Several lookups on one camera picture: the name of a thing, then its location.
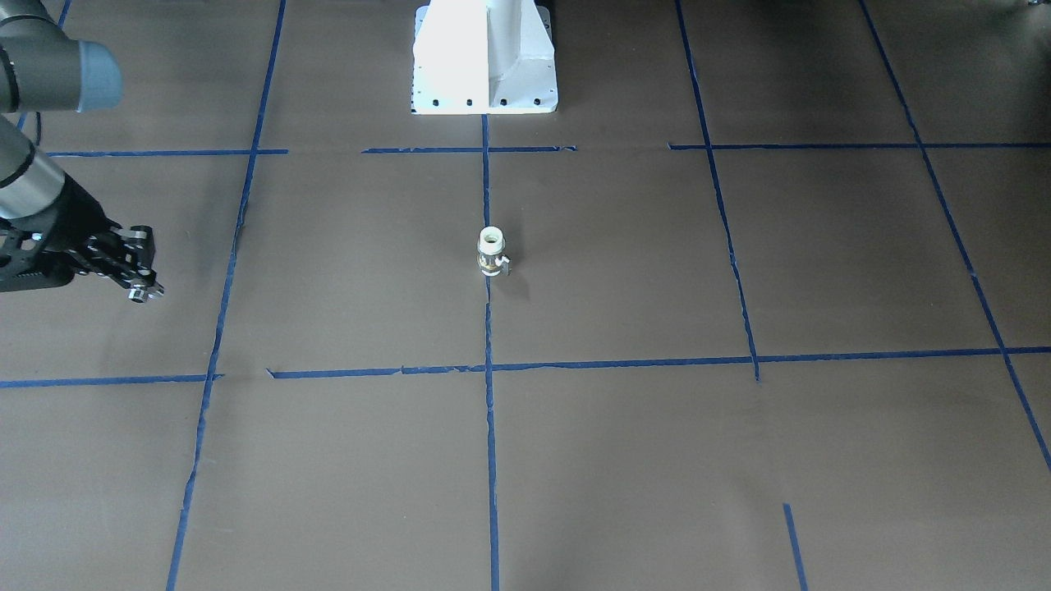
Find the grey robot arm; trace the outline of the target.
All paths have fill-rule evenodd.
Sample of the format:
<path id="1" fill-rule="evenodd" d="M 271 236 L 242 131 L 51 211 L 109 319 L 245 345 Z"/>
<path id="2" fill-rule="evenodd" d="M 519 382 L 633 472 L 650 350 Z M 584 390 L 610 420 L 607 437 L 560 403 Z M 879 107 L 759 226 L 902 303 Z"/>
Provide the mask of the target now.
<path id="1" fill-rule="evenodd" d="M 69 38 L 39 1 L 4 1 L 1 56 L 2 290 L 41 291 L 97 274 L 136 303 L 160 298 L 153 229 L 117 224 L 6 117 L 114 108 L 123 94 L 115 56 Z"/>

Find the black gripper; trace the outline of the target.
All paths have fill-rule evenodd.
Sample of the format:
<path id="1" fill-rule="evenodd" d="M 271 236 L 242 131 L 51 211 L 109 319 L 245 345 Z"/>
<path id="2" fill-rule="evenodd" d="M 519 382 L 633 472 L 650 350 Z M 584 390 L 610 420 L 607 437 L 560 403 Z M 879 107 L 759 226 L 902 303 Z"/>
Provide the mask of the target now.
<path id="1" fill-rule="evenodd" d="M 78 274 L 108 277 L 123 286 L 124 269 L 114 264 L 121 243 L 125 252 L 120 260 L 129 281 L 157 284 L 154 229 L 118 227 L 92 195 L 67 176 L 41 212 L 2 220 L 1 291 L 61 287 Z"/>

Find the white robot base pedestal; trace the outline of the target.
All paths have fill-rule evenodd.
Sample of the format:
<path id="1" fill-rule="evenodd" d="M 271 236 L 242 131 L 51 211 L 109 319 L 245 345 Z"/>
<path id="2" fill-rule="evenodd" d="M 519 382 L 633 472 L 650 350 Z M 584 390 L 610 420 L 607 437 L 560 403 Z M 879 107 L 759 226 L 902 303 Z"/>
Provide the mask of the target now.
<path id="1" fill-rule="evenodd" d="M 548 1 L 430 1 L 415 11 L 410 110 L 534 115 L 559 105 Z"/>

